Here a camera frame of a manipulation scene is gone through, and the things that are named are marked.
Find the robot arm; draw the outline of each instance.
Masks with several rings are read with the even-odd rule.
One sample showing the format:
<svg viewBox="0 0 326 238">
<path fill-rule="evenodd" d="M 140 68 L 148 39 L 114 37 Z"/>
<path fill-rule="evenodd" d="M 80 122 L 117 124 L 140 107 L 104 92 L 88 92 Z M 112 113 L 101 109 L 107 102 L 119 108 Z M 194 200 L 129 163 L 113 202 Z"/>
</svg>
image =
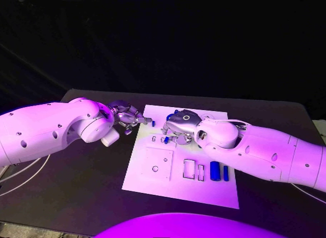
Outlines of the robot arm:
<svg viewBox="0 0 326 238">
<path fill-rule="evenodd" d="M 124 101 L 110 105 L 77 98 L 70 103 L 48 103 L 15 110 L 0 116 L 0 167 L 38 159 L 77 140 L 101 139 L 110 146 L 119 139 L 113 126 L 120 123 L 126 134 L 139 123 L 152 122 Z"/>
<path fill-rule="evenodd" d="M 202 120 L 189 110 L 171 115 L 163 134 L 169 129 L 172 141 L 189 144 L 194 138 L 208 156 L 237 170 L 326 192 L 326 147 L 238 120 Z"/>
</svg>

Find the bolt hole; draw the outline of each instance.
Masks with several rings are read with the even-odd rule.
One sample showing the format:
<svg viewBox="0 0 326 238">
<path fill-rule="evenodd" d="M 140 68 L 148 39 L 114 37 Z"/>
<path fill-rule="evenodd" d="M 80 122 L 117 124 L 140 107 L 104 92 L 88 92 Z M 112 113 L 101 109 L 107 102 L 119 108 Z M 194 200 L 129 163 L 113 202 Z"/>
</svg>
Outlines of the bolt hole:
<svg viewBox="0 0 326 238">
<path fill-rule="evenodd" d="M 52 136 L 55 139 L 58 138 L 58 133 L 55 131 L 52 132 Z"/>
<path fill-rule="evenodd" d="M 25 140 L 21 141 L 21 145 L 22 145 L 24 148 L 26 148 L 28 143 L 25 142 Z"/>
</svg>

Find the white board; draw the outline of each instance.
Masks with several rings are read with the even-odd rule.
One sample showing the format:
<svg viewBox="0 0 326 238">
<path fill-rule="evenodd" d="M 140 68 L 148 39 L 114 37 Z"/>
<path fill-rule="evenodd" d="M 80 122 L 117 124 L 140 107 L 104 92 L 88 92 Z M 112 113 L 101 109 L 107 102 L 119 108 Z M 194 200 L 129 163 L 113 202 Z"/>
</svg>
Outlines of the white board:
<svg viewBox="0 0 326 238">
<path fill-rule="evenodd" d="M 166 116 L 175 110 L 184 109 L 146 105 L 143 115 L 153 118 L 156 126 L 140 125 L 123 189 L 240 209 L 234 168 L 230 167 L 230 181 L 227 182 L 224 181 L 224 164 L 221 163 L 222 180 L 212 181 L 210 163 L 214 160 L 198 144 L 192 142 L 189 145 L 178 145 L 172 141 L 168 144 L 162 143 L 162 138 L 165 138 L 162 127 Z M 202 118 L 208 116 L 214 119 L 228 119 L 225 112 L 188 110 L 197 112 Z M 195 179 L 184 177 L 185 160 L 189 173 L 192 173 L 191 164 L 195 164 Z M 199 165 L 204 166 L 204 181 L 198 179 Z"/>
</svg>

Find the rectangular slot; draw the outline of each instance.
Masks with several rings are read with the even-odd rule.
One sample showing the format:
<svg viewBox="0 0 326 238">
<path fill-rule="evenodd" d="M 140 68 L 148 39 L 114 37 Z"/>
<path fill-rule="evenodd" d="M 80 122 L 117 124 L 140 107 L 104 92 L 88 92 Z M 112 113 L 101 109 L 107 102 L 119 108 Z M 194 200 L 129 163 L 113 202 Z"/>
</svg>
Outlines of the rectangular slot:
<svg viewBox="0 0 326 238">
<path fill-rule="evenodd" d="M 204 165 L 198 165 L 198 180 L 205 181 L 205 168 Z"/>
<path fill-rule="evenodd" d="M 195 160 L 185 159 L 184 178 L 195 179 Z"/>
</svg>

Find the table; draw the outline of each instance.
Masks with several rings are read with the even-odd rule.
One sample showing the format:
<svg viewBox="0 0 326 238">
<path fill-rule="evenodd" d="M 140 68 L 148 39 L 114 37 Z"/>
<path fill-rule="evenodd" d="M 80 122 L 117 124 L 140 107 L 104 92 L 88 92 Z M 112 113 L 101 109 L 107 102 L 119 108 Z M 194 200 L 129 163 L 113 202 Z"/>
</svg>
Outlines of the table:
<svg viewBox="0 0 326 238">
<path fill-rule="evenodd" d="M 277 129 L 310 143 L 323 140 L 302 104 L 259 100 L 185 97 L 73 89 L 63 102 L 77 97 L 109 103 L 228 112 L 230 119 Z M 106 147 L 78 140 L 55 153 L 35 179 L 0 198 L 0 222 L 45 228 L 86 236 L 143 215 L 186 212 L 220 216 L 263 227 L 289 237 L 326 237 L 326 205 L 290 184 L 264 181 L 237 171 L 241 209 L 212 206 L 122 190 L 139 127 Z M 16 187 L 37 172 L 44 161 L 11 179 L 0 192 Z M 28 163 L 18 166 L 19 171 Z M 308 189 L 326 199 L 326 194 Z"/>
</svg>

